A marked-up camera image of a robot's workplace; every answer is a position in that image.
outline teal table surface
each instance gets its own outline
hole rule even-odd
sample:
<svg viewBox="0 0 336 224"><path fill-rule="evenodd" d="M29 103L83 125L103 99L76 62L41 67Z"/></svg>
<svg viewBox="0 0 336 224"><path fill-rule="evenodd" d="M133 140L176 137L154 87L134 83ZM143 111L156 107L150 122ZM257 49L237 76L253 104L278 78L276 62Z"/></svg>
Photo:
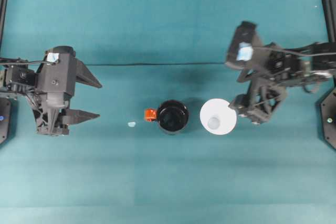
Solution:
<svg viewBox="0 0 336 224"><path fill-rule="evenodd" d="M335 223L336 151L316 105L332 81L313 95L289 89L260 126L239 118L216 136L199 121L208 99L247 90L221 63L244 19L265 43L327 40L321 0L8 0L2 57L39 60L68 44L103 88L77 85L71 107L101 117L64 137L37 135L26 101L14 102L0 222ZM159 65L113 66L139 62ZM143 120L167 99L191 113L176 136Z"/></svg>

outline cable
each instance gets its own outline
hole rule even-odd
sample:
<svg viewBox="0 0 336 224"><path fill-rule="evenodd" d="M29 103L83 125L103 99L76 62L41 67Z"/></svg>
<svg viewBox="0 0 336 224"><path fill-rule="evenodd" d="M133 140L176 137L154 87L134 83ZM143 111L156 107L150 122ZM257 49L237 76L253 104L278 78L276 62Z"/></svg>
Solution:
<svg viewBox="0 0 336 224"><path fill-rule="evenodd" d="M291 50L285 50L280 48L271 48L271 47L252 47L257 50L265 50L265 51L275 51L275 52L284 52L286 54L296 55L299 57L315 57L315 56L327 56L327 55L336 55L336 52L322 52L319 54L303 54L300 52L295 52Z"/></svg>
<svg viewBox="0 0 336 224"><path fill-rule="evenodd" d="M112 64L86 64L86 66L110 66L110 67L135 67L135 66L183 66L183 65L223 65L224 62L183 62L183 63L112 63Z"/></svg>
<svg viewBox="0 0 336 224"><path fill-rule="evenodd" d="M55 65L55 62L45 61L45 60L35 60L35 61L27 61L27 62L0 62L0 66L5 65L32 65L32 64L49 64Z"/></svg>

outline black mug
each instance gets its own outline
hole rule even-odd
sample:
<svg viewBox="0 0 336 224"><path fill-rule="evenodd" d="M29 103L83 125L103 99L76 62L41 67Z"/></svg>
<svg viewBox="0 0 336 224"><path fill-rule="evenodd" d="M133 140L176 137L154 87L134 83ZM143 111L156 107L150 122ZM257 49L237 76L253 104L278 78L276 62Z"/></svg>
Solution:
<svg viewBox="0 0 336 224"><path fill-rule="evenodd" d="M145 120L158 122L159 127L167 134L177 134L183 130L189 119L187 107L179 101L168 100L163 102L157 110L145 110Z"/></svg>

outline small blue object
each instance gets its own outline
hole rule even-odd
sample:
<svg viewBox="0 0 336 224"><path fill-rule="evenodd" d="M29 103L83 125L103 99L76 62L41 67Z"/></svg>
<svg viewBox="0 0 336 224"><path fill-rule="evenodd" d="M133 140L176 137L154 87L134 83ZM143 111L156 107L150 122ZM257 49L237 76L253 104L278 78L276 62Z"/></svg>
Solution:
<svg viewBox="0 0 336 224"><path fill-rule="evenodd" d="M248 61L252 58L253 48L250 43L241 42L239 43L239 51L237 60Z"/></svg>

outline orange mug handle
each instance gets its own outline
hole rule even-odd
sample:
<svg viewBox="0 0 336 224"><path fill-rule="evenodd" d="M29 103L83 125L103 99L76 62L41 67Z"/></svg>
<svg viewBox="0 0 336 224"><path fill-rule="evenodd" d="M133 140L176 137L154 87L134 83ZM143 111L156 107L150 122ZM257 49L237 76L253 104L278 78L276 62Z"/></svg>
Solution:
<svg viewBox="0 0 336 224"><path fill-rule="evenodd" d="M147 122L155 122L156 121L156 110L155 109L146 109L144 119Z"/></svg>

